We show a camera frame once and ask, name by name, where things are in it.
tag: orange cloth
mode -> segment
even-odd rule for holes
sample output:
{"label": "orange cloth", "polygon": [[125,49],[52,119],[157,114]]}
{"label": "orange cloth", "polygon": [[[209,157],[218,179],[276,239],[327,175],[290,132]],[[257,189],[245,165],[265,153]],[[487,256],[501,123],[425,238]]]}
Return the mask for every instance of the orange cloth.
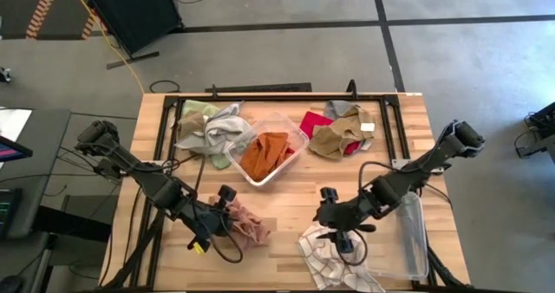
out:
{"label": "orange cloth", "polygon": [[287,137],[287,133],[262,133],[247,147],[239,164],[252,180],[263,180],[294,153]]}
{"label": "orange cloth", "polygon": [[[211,196],[208,200],[214,205],[219,201],[219,196]],[[227,202],[226,206],[234,220],[231,235],[241,250],[268,243],[270,230],[264,226],[260,217],[249,212],[237,197],[232,202]]]}

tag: wooden table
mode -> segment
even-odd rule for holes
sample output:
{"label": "wooden table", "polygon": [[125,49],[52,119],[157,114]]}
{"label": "wooden table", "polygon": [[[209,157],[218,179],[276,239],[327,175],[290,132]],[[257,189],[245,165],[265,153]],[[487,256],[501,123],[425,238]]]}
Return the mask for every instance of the wooden table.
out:
{"label": "wooden table", "polygon": [[[206,96],[206,94],[182,95]],[[143,96],[131,146],[131,152],[141,160],[153,158],[164,98],[164,94],[145,94]],[[424,99],[421,94],[399,94],[399,99],[411,157],[417,158],[434,145]],[[214,104],[224,107],[229,103]],[[314,290],[316,286],[299,255],[297,240],[299,235],[311,224],[319,206],[319,189],[323,186],[334,187],[339,192],[340,200],[351,199],[356,195],[357,173],[364,161],[377,160],[386,164],[390,163],[378,104],[371,101],[357,103],[374,116],[376,123],[375,140],[366,153],[357,153],[343,158],[340,162],[331,162],[306,151],[300,155],[299,160],[291,168],[288,168],[279,177],[278,181],[266,187],[264,192],[254,190],[233,166],[223,171],[217,171],[207,162],[199,188],[199,199],[207,201],[211,195],[218,192],[222,184],[233,187],[238,192],[239,200],[252,212],[262,217],[271,228],[271,241],[267,246],[247,251],[241,264],[229,264],[222,260],[213,249],[204,255],[188,251],[186,245],[192,239],[192,233],[181,222],[171,222],[167,219],[164,225],[154,288],[156,290]],[[242,105],[240,115],[252,123],[278,109],[279,112],[287,114],[294,122],[300,123],[307,111],[321,114],[323,106],[324,102],[319,101],[249,101]],[[395,150],[398,152],[398,157],[401,157],[392,112],[389,112],[389,117],[395,138]],[[170,134],[169,129],[168,125],[166,136]],[[162,158],[167,157],[168,149],[169,140],[166,140]],[[176,158],[183,159],[188,155],[188,151],[178,150]],[[190,161],[180,167],[174,175],[181,177],[189,184],[194,184],[198,170],[199,161]],[[364,178],[368,181],[385,172],[379,166],[368,166]],[[447,193],[442,177],[433,177],[430,184]],[[131,208],[137,190],[138,186],[132,179],[124,180],[114,218],[114,252],[108,269],[107,281],[113,278],[124,261]],[[137,210],[133,215],[134,223],[129,253],[136,243],[143,201],[144,196],[141,195]],[[430,244],[452,273],[462,282],[467,283],[467,269],[460,249],[453,213],[448,203],[433,192],[426,190],[422,197],[422,203]],[[372,234],[367,235],[369,242],[373,238],[376,237],[373,237]],[[224,247],[230,256],[234,255],[235,252],[232,251],[229,244]],[[146,265],[149,258],[150,250],[148,249],[143,258],[139,284],[146,282]],[[378,277],[377,280],[388,290],[410,288],[410,283],[406,280],[385,277]]]}

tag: pink cloth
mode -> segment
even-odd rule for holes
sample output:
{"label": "pink cloth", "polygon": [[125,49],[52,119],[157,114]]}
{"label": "pink cloth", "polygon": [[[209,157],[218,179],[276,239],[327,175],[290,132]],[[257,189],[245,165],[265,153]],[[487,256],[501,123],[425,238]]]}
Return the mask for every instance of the pink cloth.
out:
{"label": "pink cloth", "polygon": [[[210,204],[214,205],[219,201],[219,196],[211,196]],[[241,250],[248,250],[255,245],[266,244],[270,230],[268,230],[262,219],[246,209],[237,197],[227,203],[227,208],[233,221],[233,227],[230,231],[233,239],[237,241]]]}
{"label": "pink cloth", "polygon": [[[309,139],[312,139],[313,136],[313,132],[314,132],[314,126],[318,125],[318,126],[329,126],[331,123],[333,123],[332,119],[328,119],[325,116],[322,116],[320,114],[315,114],[313,112],[307,112],[304,115],[303,121],[301,122],[301,130],[306,133],[307,136],[309,136]],[[358,147],[360,145],[360,141],[355,141],[350,143],[346,148],[345,151],[343,152],[343,154],[346,155],[351,155],[353,154],[356,150],[358,150]]]}

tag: concrete floor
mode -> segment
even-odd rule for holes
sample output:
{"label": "concrete floor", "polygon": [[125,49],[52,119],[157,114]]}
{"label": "concrete floor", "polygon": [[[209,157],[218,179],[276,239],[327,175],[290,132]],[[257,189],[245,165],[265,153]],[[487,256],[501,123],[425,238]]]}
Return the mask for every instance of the concrete floor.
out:
{"label": "concrete floor", "polygon": [[[388,19],[555,14],[554,0],[383,0]],[[188,26],[375,20],[374,0],[206,0],[180,6]],[[407,91],[424,93],[435,134],[468,120],[487,138],[484,152],[457,160],[447,188],[472,283],[479,288],[552,291],[555,278],[555,166],[546,155],[519,160],[513,140],[522,119],[555,101],[555,23],[392,27]],[[315,91],[394,91],[379,28],[294,29],[172,35],[144,49],[161,56],[134,65],[147,85],[182,91],[311,81]],[[67,107],[136,116],[140,91],[101,37],[82,42],[0,42],[0,63],[16,80],[0,86],[0,105]],[[64,144],[93,119],[74,116]],[[115,120],[129,145],[134,122]],[[71,171],[60,164],[57,171]],[[106,194],[101,179],[56,179],[68,194]],[[60,205],[60,199],[45,199]],[[93,286],[94,282],[75,284]]]}

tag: computer screen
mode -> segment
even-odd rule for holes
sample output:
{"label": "computer screen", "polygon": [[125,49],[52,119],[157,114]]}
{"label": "computer screen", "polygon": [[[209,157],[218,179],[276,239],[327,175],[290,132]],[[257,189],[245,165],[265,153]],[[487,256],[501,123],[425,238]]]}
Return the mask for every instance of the computer screen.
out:
{"label": "computer screen", "polygon": [[0,136],[0,162],[28,158],[32,155],[33,151],[27,147]]}

